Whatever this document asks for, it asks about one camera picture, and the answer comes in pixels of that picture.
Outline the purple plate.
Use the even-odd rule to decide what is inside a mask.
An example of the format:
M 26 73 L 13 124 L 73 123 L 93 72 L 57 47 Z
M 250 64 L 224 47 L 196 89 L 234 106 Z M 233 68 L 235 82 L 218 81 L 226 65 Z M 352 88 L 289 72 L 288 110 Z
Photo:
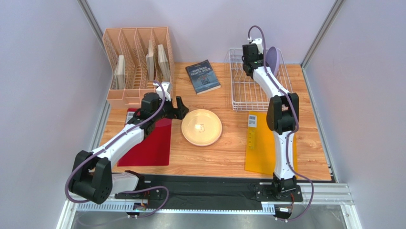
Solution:
M 278 49 L 274 46 L 269 48 L 266 53 L 265 61 L 274 76 L 277 76 L 277 74 L 279 72 L 280 60 L 281 60 L 281 55 L 280 55 Z

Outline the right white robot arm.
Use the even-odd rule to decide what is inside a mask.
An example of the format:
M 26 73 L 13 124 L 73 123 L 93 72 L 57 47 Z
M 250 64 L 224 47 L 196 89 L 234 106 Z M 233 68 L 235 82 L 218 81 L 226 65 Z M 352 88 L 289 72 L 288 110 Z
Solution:
M 274 136 L 276 161 L 269 190 L 276 200 L 289 201 L 297 189 L 293 169 L 293 144 L 299 97 L 285 89 L 277 79 L 281 57 L 280 50 L 276 47 L 266 51 L 258 43 L 243 45 L 243 70 L 260 85 L 270 99 L 266 123 Z

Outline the cream plate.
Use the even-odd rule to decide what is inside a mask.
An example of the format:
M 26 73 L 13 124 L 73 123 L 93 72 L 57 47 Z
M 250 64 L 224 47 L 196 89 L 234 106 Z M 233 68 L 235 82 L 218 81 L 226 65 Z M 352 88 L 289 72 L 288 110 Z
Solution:
M 181 131 L 189 143 L 195 146 L 209 146 L 220 138 L 223 126 L 214 112 L 197 109 L 190 111 L 182 120 Z

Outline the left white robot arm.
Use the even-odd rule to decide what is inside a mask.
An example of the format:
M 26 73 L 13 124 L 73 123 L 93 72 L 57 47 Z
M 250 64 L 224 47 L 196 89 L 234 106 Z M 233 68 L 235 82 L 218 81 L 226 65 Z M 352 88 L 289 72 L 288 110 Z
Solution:
M 124 128 L 106 144 L 91 152 L 80 151 L 74 160 L 72 173 L 65 184 L 66 197 L 74 203 L 70 193 L 83 199 L 81 203 L 102 204 L 110 195 L 135 191 L 139 175 L 132 171 L 113 173 L 115 165 L 134 146 L 144 141 L 162 119 L 182 120 L 189 112 L 180 96 L 177 106 L 172 99 L 158 93 L 147 93 L 141 107 L 134 112 Z

